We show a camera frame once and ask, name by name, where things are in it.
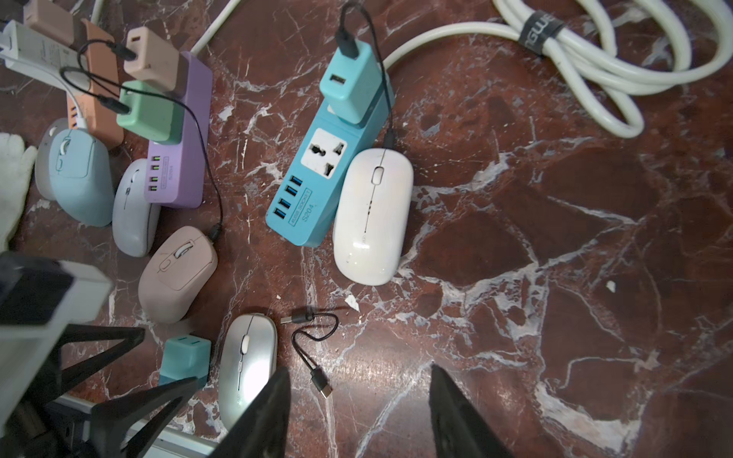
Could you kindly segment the light blue wireless mouse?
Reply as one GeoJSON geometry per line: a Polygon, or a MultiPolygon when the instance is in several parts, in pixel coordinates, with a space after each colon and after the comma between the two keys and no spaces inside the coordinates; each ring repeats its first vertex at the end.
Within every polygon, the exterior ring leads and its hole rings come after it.
{"type": "Polygon", "coordinates": [[[113,218],[115,191],[106,146],[83,130],[53,138],[48,170],[55,200],[80,223],[105,227],[113,218]]]}

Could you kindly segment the teal power strip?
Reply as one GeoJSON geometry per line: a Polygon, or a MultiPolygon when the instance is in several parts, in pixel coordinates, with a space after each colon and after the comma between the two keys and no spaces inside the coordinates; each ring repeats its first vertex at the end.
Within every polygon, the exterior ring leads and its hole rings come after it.
{"type": "Polygon", "coordinates": [[[387,98],[379,90],[359,124],[332,113],[323,102],[310,124],[266,214],[266,224],[296,246],[317,247],[326,238],[353,158],[372,147],[387,122],[387,98]]]}

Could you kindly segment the pink usb charger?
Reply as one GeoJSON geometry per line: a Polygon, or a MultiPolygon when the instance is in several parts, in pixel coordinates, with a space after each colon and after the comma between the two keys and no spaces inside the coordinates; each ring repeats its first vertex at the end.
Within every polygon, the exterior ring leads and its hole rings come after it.
{"type": "Polygon", "coordinates": [[[139,27],[128,32],[126,47],[137,55],[124,62],[126,74],[168,95],[184,96],[188,60],[169,41],[139,27]]]}

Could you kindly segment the pink wireless mouse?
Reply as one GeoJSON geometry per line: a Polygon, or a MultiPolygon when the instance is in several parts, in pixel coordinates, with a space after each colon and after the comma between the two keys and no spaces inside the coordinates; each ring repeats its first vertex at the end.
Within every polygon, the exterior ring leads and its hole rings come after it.
{"type": "Polygon", "coordinates": [[[208,236],[185,226],[172,234],[150,259],[139,279],[139,302],[160,324],[180,321],[218,267],[208,236]]]}

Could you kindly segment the green usb charger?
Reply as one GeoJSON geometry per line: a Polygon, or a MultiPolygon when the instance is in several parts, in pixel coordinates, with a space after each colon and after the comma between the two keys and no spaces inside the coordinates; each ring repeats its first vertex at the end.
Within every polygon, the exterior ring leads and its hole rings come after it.
{"type": "Polygon", "coordinates": [[[129,114],[118,114],[116,123],[139,137],[163,145],[181,142],[184,109],[162,92],[143,81],[123,84],[119,101],[130,108],[129,114]]]}

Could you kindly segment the teal usb charger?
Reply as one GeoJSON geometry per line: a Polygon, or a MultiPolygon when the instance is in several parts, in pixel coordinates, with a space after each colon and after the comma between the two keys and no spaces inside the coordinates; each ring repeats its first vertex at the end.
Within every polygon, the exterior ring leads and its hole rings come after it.
{"type": "Polygon", "coordinates": [[[380,68],[372,52],[350,58],[337,51],[319,88],[333,114],[360,124],[381,85],[380,68]]]}
{"type": "Polygon", "coordinates": [[[165,342],[159,385],[195,377],[199,389],[208,382],[212,343],[201,337],[184,335],[165,342]]]}

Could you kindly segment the white work glove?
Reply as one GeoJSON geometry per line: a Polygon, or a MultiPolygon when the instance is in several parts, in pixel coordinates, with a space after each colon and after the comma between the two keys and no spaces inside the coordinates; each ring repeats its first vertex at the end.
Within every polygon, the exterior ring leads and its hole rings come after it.
{"type": "Polygon", "coordinates": [[[37,149],[27,147],[20,135],[2,133],[1,137],[1,252],[9,250],[24,213],[37,149]]]}

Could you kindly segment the silver wireless mouse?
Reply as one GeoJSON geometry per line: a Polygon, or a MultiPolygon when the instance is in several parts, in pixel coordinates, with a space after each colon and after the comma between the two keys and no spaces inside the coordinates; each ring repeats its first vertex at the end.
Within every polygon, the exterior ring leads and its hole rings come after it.
{"type": "Polygon", "coordinates": [[[261,314],[236,318],[223,343],[219,407],[228,431],[259,395],[276,370],[278,335],[273,320],[261,314]]]}

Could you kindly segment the grey wireless mouse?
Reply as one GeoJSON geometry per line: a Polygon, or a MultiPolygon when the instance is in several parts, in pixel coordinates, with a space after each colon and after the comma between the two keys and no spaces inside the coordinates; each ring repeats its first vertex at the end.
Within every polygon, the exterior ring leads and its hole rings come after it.
{"type": "Polygon", "coordinates": [[[34,181],[36,188],[45,200],[55,202],[55,193],[51,186],[49,160],[51,146],[55,135],[68,128],[68,120],[59,118],[47,127],[38,146],[36,164],[34,164],[34,181]]]}

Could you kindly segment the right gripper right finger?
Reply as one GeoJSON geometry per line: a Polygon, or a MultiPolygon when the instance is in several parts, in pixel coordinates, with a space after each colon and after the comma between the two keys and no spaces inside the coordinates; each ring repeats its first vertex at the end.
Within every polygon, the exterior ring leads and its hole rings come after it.
{"type": "Polygon", "coordinates": [[[429,409],[438,458],[513,456],[438,364],[431,366],[429,409]]]}

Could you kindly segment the lavender white wireless mouse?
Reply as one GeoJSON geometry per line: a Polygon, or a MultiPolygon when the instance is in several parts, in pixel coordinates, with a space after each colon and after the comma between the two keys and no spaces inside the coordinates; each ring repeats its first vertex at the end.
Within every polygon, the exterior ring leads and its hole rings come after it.
{"type": "Polygon", "coordinates": [[[142,258],[151,250],[160,206],[147,202],[147,159],[135,160],[126,169],[119,182],[114,202],[112,230],[118,249],[124,254],[142,258]]]}

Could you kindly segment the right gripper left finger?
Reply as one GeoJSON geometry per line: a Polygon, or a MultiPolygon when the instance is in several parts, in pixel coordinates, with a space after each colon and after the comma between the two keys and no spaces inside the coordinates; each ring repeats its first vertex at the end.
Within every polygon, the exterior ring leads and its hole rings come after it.
{"type": "Polygon", "coordinates": [[[290,375],[279,368],[209,458],[286,456],[290,408],[290,375]]]}

